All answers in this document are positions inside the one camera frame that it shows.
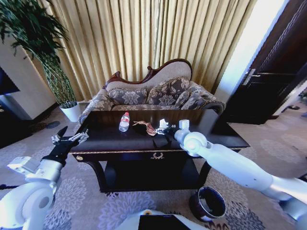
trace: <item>slipper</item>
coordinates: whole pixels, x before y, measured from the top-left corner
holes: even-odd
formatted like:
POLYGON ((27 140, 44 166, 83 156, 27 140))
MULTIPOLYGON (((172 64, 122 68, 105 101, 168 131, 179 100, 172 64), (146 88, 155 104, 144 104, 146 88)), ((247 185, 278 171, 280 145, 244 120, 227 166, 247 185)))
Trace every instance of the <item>slipper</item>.
POLYGON ((294 110, 299 110, 300 107, 298 106, 294 106, 294 105, 291 105, 291 106, 288 106, 289 109, 294 109, 294 110))

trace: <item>table drawer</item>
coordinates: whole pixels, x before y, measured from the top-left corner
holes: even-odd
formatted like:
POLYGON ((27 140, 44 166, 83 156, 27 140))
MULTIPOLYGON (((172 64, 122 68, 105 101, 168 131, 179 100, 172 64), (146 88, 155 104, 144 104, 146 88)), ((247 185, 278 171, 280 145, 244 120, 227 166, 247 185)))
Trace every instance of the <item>table drawer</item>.
POLYGON ((186 158, 185 151, 127 151, 127 152, 74 152, 74 158, 79 162, 85 161, 163 161, 175 158, 186 158))

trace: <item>beige pleated curtain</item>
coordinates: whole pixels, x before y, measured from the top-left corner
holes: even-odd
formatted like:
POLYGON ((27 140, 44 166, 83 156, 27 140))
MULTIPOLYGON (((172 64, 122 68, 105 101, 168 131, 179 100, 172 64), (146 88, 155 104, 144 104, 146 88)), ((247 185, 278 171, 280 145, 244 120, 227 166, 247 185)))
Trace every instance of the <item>beige pleated curtain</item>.
POLYGON ((68 30, 59 52, 77 100, 90 100, 116 71, 139 81, 185 58, 192 80, 214 91, 256 0, 45 0, 68 30))

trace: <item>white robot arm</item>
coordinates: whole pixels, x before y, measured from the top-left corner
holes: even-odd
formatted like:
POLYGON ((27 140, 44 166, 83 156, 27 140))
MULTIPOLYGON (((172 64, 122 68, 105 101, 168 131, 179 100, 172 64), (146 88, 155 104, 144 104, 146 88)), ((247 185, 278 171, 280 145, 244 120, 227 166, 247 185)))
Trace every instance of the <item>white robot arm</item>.
POLYGON ((307 183, 297 178, 273 176, 255 162, 219 144, 212 144, 199 132, 190 132, 183 122, 183 128, 175 133, 175 139, 191 156, 201 156, 207 163, 241 186, 260 191, 280 201, 283 210, 297 220, 296 229, 307 226, 307 183))
POLYGON ((67 154, 88 138, 86 131, 72 137, 63 137, 67 127, 52 136, 55 145, 41 162, 31 157, 17 157, 8 167, 25 176, 28 182, 11 190, 0 201, 0 228, 40 230, 48 211, 54 204, 54 195, 61 183, 61 169, 67 154))

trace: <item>sofa armrest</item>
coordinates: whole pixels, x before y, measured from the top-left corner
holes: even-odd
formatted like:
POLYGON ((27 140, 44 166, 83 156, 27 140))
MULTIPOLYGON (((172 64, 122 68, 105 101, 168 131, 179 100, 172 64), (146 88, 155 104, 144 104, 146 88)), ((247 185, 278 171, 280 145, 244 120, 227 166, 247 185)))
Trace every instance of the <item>sofa armrest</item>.
POLYGON ((91 111, 110 111, 114 105, 113 100, 109 97, 105 89, 101 89, 90 104, 86 107, 79 117, 79 123, 82 124, 91 111))
POLYGON ((202 86, 191 81, 188 90, 190 92, 189 99, 181 109, 214 109, 218 115, 224 111, 225 103, 214 97, 202 86))

